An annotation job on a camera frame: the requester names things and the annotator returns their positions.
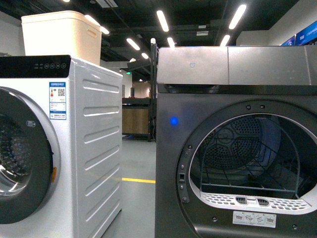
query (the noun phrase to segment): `gray floor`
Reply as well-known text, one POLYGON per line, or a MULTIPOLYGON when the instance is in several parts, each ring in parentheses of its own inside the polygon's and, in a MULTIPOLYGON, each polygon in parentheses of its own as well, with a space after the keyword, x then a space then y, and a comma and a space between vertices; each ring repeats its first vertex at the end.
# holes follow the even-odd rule
MULTIPOLYGON (((156 143, 122 141, 122 177, 155 180, 156 143)), ((122 181, 122 211, 102 238, 154 238, 155 184, 122 181)))

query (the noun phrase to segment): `dark gray appliance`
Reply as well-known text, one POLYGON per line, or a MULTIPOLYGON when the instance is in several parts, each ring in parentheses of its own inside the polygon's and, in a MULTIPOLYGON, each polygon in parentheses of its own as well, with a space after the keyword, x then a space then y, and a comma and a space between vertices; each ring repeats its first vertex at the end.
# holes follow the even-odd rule
POLYGON ((317 47, 158 61, 155 238, 317 237, 317 47))

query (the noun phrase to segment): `front-loading washing machine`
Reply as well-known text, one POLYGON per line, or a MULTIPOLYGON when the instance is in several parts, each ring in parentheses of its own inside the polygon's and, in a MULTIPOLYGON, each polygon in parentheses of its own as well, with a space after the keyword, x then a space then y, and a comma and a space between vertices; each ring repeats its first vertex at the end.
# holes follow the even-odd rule
POLYGON ((121 210, 122 75, 0 58, 0 237, 100 238, 121 210))
POLYGON ((317 237, 317 48, 161 48, 155 238, 317 237))

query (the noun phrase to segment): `yellow floor line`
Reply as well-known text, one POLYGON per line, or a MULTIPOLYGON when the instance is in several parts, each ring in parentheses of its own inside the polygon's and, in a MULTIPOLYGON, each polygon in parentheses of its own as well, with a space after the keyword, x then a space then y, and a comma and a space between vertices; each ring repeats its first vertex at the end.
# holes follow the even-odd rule
POLYGON ((122 181, 155 183, 155 180, 137 179, 137 178, 122 178, 122 181))

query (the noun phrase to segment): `blue screen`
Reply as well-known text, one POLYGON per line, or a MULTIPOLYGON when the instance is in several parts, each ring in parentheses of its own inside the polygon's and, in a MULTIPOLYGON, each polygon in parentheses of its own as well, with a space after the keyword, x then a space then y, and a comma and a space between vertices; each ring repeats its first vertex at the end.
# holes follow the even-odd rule
POLYGON ((293 46, 295 45, 295 36, 292 36, 290 39, 285 41, 281 46, 293 46))
POLYGON ((296 34, 295 44, 301 46, 315 38, 317 38, 317 21, 296 34))

